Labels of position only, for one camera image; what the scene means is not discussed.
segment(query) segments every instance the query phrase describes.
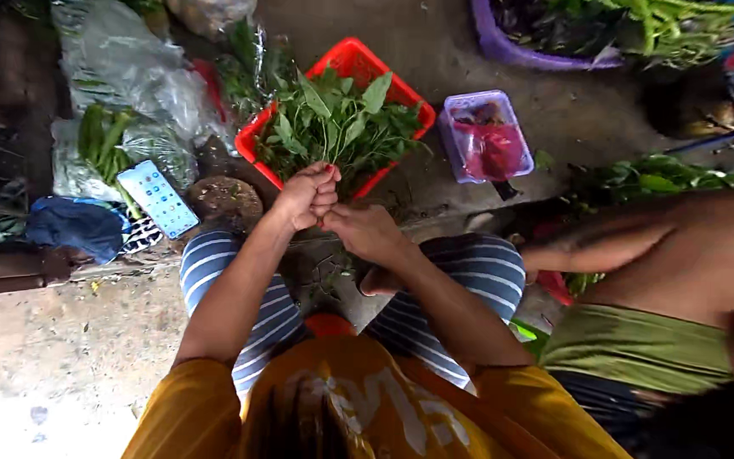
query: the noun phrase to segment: blue and white striped pants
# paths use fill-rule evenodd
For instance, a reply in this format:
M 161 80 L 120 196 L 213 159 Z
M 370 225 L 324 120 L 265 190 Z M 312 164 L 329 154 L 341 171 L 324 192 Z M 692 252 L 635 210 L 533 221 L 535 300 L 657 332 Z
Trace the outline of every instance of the blue and white striped pants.
M 201 233 L 186 245 L 180 287 L 189 317 L 210 285 L 237 255 L 241 244 L 239 238 L 216 230 Z M 431 239 L 421 244 L 421 250 L 508 323 L 525 285 L 523 260 L 514 246 L 495 236 L 469 234 Z M 459 387 L 469 382 L 466 371 L 443 349 L 417 301 L 407 292 L 398 292 L 363 333 L 393 354 L 419 358 L 430 370 Z M 273 357 L 308 334 L 285 282 L 280 275 L 274 275 L 246 346 L 234 363 L 231 375 L 237 393 L 240 396 L 247 393 Z

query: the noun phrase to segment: wrist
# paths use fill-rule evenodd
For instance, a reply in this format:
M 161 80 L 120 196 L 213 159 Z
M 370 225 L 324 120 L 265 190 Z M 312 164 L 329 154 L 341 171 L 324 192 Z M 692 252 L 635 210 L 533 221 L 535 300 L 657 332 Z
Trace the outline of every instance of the wrist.
M 296 233 L 294 216 L 281 207 L 272 207 L 271 210 L 263 215 L 263 218 L 257 226 L 262 226 L 271 233 L 277 236 L 288 237 L 288 239 Z
M 390 259 L 382 265 L 394 274 L 400 275 L 409 269 L 415 269 L 421 257 L 426 258 L 421 248 L 404 236 L 403 240 L 394 246 Z

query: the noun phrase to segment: red plastic bag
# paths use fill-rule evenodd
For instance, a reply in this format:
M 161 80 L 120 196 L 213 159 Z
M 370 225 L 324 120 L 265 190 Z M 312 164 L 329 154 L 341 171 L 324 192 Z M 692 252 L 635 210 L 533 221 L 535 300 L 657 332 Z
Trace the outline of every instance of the red plastic bag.
M 466 135 L 464 167 L 477 180 L 507 181 L 520 169 L 523 144 L 514 124 L 468 124 L 455 121 L 457 131 Z

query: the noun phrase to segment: red plastic basket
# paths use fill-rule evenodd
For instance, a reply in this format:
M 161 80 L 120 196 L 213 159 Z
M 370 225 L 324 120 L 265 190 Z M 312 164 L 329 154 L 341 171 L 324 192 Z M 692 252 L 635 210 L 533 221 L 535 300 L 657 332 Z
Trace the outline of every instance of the red plastic basket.
M 355 37 L 345 38 L 341 40 L 341 42 L 337 43 L 336 46 L 330 48 L 330 51 L 327 51 L 327 53 L 325 53 L 325 55 L 322 56 L 321 59 L 319 59 L 319 61 L 305 73 L 305 76 L 311 78 L 321 74 L 327 67 L 328 63 L 330 63 L 331 68 L 335 68 L 339 77 L 352 77 L 353 84 L 358 88 L 367 88 L 373 79 L 390 71 L 390 68 L 387 67 L 381 59 L 377 58 L 370 49 Z M 413 139 L 420 139 L 435 122 L 435 111 L 432 109 L 432 106 L 413 91 L 412 88 L 410 88 L 407 83 L 403 82 L 396 74 L 392 74 L 392 84 L 390 85 L 390 89 L 387 90 L 387 100 L 390 102 L 396 102 L 397 104 L 406 105 L 408 107 L 412 107 L 418 102 L 422 102 L 421 110 L 418 111 L 418 120 L 421 122 L 422 127 L 415 132 Z M 258 171 L 262 172 L 262 174 L 266 176 L 271 183 L 282 190 L 283 184 L 277 174 L 274 174 L 264 162 L 256 161 L 257 153 L 255 137 L 258 136 L 265 128 L 265 123 L 270 119 L 275 110 L 276 104 L 271 104 L 270 107 L 258 113 L 251 122 L 240 130 L 237 134 L 237 138 L 234 140 L 234 145 L 237 147 L 237 151 L 240 152 L 243 158 L 254 164 L 254 167 L 256 167 Z M 360 198 L 367 194 L 372 190 L 373 186 L 375 186 L 375 184 L 387 174 L 387 172 L 390 172 L 390 170 L 393 169 L 394 166 L 395 162 L 392 162 L 389 166 L 375 172 L 370 179 L 362 185 L 356 194 L 353 195 L 353 198 Z

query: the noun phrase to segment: yellow shirt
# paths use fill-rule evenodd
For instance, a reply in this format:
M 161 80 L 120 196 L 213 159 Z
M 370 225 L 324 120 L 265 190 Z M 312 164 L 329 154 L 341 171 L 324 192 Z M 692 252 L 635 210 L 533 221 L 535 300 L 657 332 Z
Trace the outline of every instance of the yellow shirt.
M 297 381 L 328 400 L 351 457 L 630 458 L 539 368 L 485 368 L 472 379 L 475 397 L 367 337 L 289 349 L 260 374 L 242 415 L 228 367 L 182 363 L 152 394 L 123 456 L 243 457 L 252 420 L 272 411 L 274 394 L 296 394 Z

